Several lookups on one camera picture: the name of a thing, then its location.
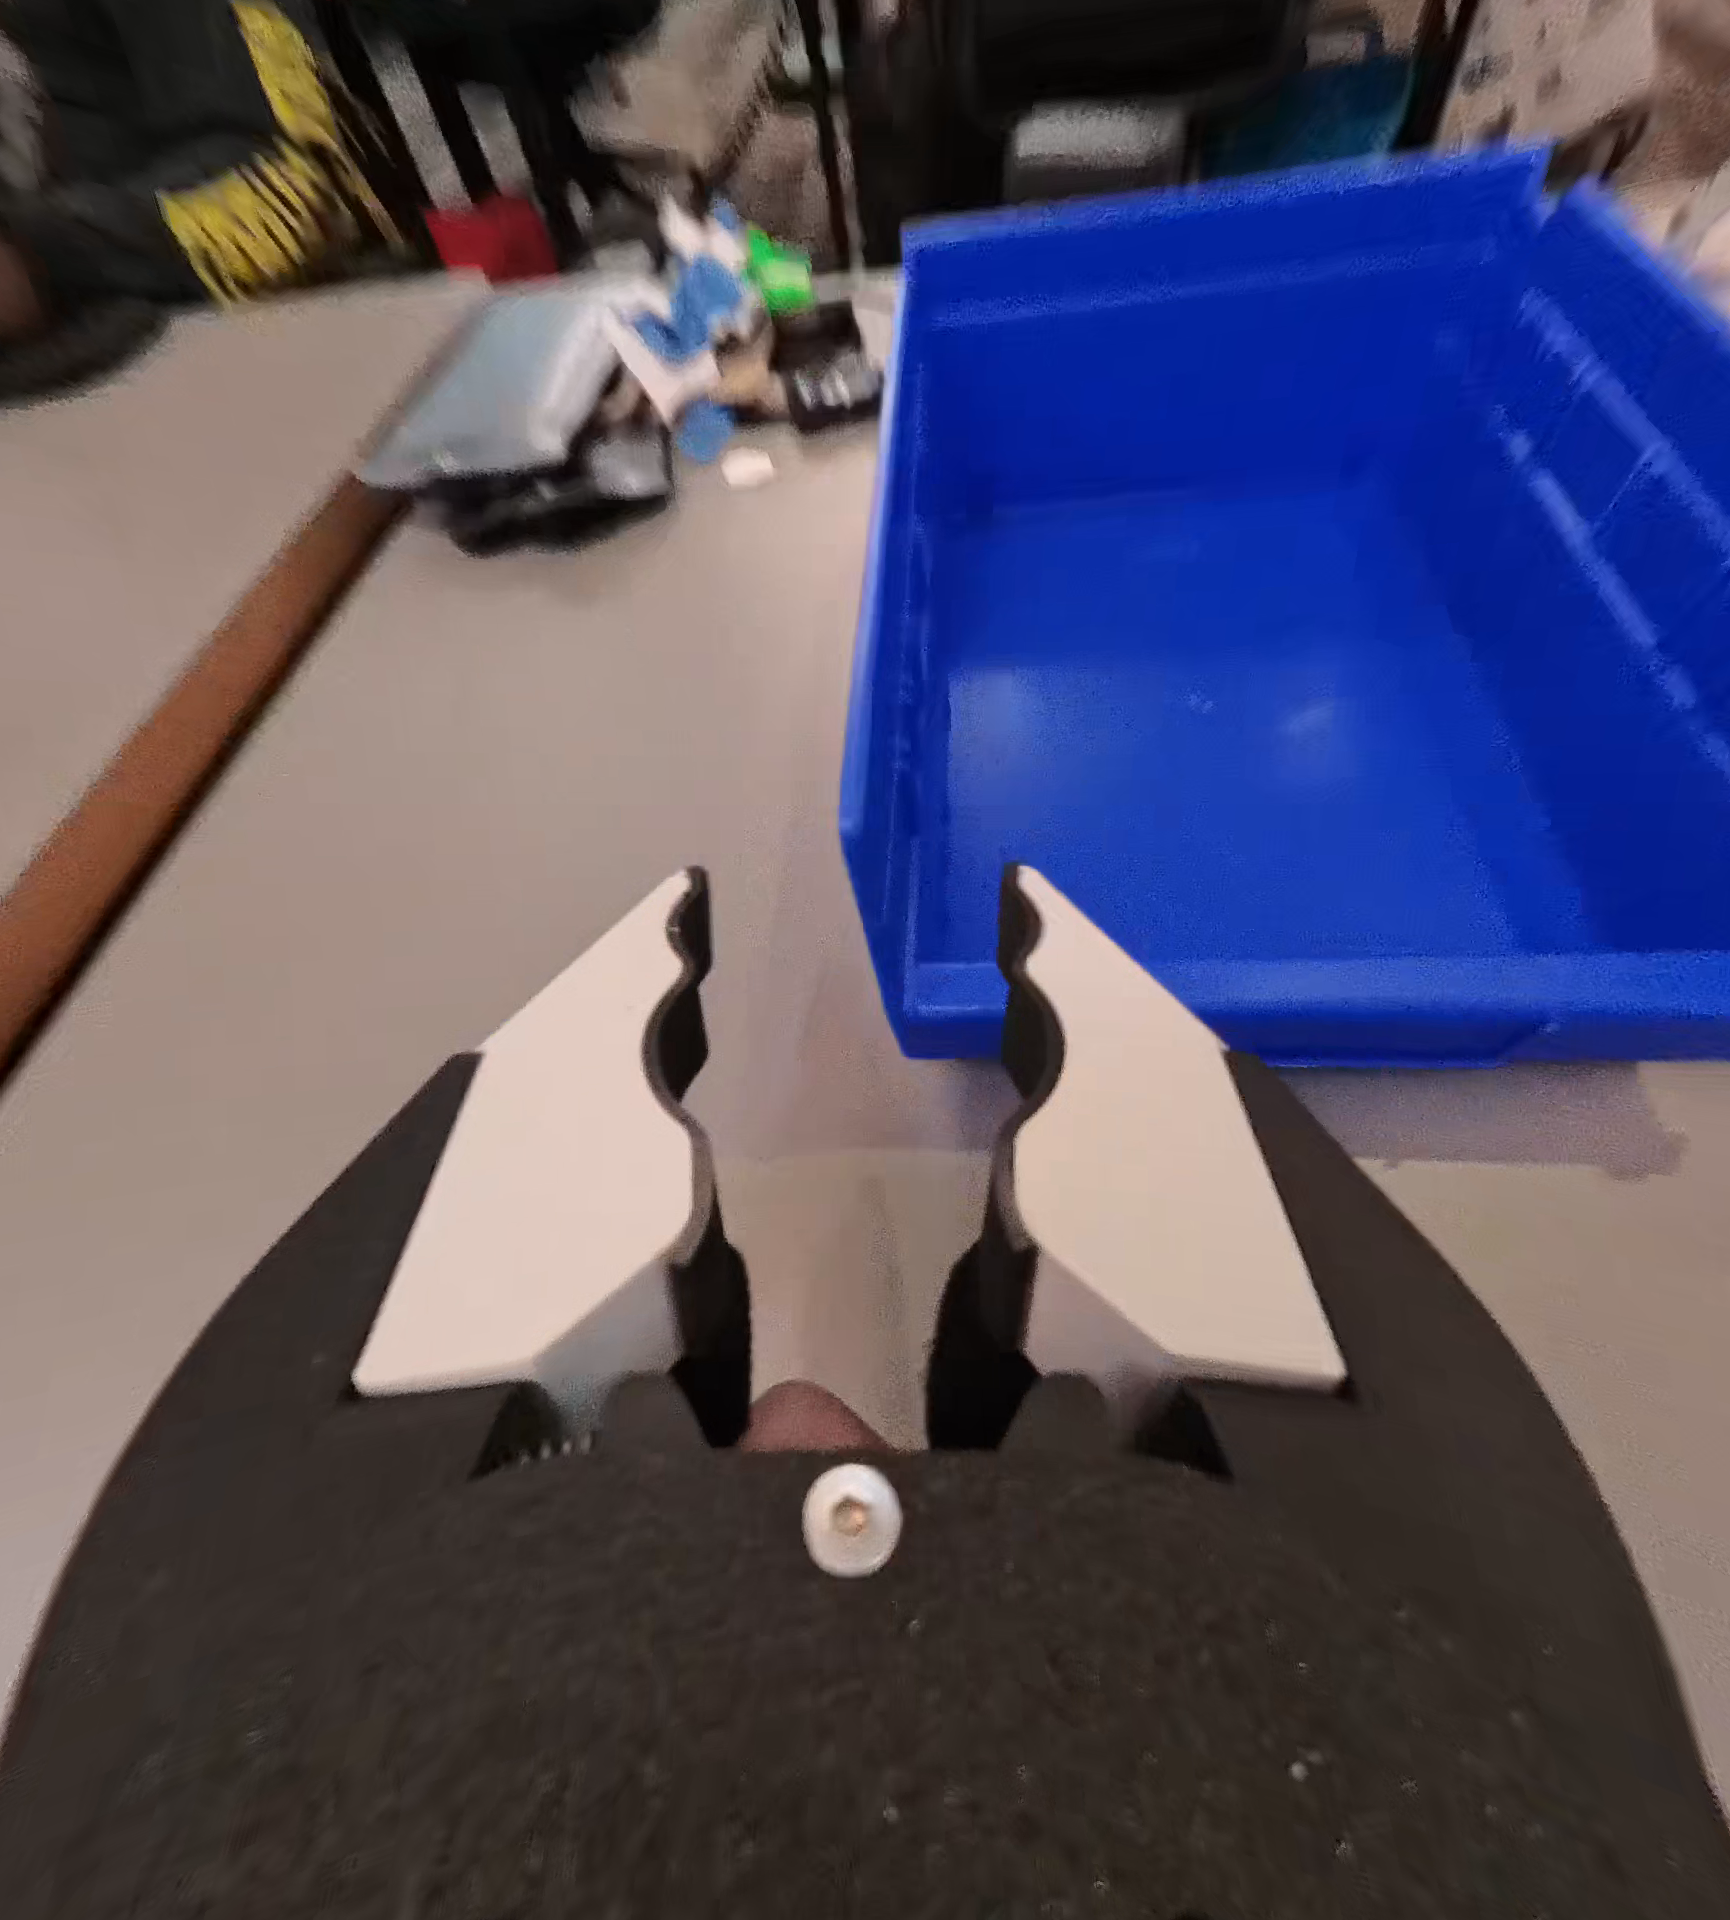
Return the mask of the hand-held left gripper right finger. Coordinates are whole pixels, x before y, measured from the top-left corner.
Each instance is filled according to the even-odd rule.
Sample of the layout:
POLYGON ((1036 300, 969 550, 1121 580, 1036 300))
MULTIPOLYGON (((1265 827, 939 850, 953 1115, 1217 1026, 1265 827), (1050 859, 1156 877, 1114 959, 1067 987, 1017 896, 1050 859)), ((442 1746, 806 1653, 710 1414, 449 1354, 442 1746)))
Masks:
POLYGON ((1347 1361, 1216 1029, 1036 868, 1005 868, 989 1320, 1112 1423, 1184 1384, 1332 1395, 1347 1361))

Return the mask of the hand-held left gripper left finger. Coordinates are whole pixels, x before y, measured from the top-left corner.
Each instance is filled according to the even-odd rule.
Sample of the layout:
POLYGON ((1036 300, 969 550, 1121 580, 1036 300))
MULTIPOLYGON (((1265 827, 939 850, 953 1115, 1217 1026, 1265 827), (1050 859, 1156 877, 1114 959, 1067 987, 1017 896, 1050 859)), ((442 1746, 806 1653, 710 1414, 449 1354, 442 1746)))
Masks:
POLYGON ((619 1380, 684 1353, 708 1252, 710 1142, 684 1108, 708 1060, 710 877, 681 868, 500 1019, 352 1364, 363 1400, 532 1384, 597 1423, 619 1380))

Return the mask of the blue plastic bin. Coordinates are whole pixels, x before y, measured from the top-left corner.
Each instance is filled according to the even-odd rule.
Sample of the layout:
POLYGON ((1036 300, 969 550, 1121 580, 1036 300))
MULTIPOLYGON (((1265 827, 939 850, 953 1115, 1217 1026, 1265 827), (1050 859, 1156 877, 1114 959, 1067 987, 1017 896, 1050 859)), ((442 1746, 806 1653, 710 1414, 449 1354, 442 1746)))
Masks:
POLYGON ((908 225, 835 829, 913 1060, 1036 868, 1292 1068, 1730 1060, 1730 321, 1544 148, 908 225))

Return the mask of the black pouch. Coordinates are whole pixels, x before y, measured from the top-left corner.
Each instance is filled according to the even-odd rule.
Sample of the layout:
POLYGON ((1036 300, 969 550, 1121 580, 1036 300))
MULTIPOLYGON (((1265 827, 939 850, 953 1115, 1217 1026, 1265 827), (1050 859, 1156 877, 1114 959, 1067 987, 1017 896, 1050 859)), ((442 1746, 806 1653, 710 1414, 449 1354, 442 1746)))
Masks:
POLYGON ((557 469, 457 474, 421 490, 438 533, 469 559, 587 549, 669 503, 674 451, 660 425, 587 435, 557 469))

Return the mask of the grey table with brown edge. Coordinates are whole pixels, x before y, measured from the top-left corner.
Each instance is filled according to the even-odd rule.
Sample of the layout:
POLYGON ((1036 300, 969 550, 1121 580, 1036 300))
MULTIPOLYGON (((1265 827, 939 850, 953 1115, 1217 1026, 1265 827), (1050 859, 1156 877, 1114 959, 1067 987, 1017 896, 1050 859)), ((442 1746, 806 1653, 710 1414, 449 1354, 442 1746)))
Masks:
POLYGON ((356 479, 472 277, 179 314, 0 411, 0 1086, 378 549, 356 479))

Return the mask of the silver plastic pouch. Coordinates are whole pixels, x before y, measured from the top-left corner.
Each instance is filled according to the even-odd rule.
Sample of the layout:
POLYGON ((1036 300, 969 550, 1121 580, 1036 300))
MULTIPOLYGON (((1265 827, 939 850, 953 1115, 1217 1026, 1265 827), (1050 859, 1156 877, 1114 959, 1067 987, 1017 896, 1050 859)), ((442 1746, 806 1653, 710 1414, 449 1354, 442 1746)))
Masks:
POLYGON ((619 373, 609 321, 648 308, 663 313, 656 282, 627 272, 492 292, 370 435, 356 479, 407 495, 564 465, 619 373))

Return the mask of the small black device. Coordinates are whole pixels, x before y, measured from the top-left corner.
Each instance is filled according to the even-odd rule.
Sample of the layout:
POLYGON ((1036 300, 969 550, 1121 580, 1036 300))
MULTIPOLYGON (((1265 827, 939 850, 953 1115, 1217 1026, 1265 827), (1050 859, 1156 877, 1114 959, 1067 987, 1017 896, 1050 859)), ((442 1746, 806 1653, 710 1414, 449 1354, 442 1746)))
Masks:
POLYGON ((882 368, 851 300, 777 314, 769 373, 779 381, 787 423, 804 438, 881 415, 882 368))

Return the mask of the crumpled blue tape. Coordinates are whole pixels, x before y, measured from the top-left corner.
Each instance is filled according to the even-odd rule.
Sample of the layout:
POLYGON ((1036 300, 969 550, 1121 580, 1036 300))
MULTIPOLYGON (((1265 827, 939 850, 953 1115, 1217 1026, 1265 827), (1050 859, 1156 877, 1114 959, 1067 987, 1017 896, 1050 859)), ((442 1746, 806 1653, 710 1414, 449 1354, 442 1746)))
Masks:
POLYGON ((630 339, 643 350, 638 385, 674 451, 710 465, 735 443, 738 401, 712 395, 725 359, 747 350, 762 321, 749 237, 728 203, 710 203, 697 219, 667 203, 660 232, 667 242, 663 306, 627 319, 630 339))

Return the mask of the red bag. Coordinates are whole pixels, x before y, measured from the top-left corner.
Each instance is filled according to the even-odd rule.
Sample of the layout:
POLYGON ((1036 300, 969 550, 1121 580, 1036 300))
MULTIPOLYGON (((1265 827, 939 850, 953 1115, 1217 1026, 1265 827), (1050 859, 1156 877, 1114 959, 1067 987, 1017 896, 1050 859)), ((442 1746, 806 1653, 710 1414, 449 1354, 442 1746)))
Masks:
POLYGON ((462 205, 429 205, 421 213, 430 252, 451 277, 483 282, 535 282, 560 268, 542 208, 510 194, 494 194, 462 205))

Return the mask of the grey storage box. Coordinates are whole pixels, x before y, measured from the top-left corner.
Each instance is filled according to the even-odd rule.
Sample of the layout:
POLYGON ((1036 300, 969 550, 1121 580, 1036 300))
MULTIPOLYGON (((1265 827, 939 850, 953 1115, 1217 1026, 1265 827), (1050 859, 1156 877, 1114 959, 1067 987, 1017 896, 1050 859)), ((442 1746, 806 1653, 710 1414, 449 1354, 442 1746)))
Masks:
POLYGON ((1052 103, 1005 134, 1000 199, 1009 205, 1165 188, 1184 180, 1183 103, 1052 103))

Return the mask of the blue bag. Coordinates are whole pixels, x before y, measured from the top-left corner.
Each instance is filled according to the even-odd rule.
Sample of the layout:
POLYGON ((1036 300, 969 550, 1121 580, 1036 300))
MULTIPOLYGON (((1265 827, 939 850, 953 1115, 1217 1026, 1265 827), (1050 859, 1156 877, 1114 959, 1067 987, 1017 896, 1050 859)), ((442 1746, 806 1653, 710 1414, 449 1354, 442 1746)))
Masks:
POLYGON ((1409 103, 1404 58, 1288 72, 1258 101, 1210 113, 1203 180, 1386 155, 1409 103))

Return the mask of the black cloth with yellow print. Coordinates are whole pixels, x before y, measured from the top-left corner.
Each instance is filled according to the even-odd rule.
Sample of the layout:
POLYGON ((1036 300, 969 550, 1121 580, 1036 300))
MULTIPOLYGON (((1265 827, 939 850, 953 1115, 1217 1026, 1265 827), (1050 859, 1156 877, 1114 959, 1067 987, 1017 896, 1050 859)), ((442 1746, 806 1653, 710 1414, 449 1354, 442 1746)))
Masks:
POLYGON ((181 308, 404 272, 416 213, 322 2, 0 2, 0 407, 181 308))

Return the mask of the black office chair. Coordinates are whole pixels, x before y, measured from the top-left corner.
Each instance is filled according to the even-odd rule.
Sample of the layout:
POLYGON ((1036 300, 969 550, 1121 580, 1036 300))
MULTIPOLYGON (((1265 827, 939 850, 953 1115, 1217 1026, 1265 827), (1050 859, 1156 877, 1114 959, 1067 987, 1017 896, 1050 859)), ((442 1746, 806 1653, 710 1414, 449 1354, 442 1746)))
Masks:
POLYGON ((955 106, 989 131, 1083 103, 1194 103, 1301 67, 1310 2, 939 2, 955 106))

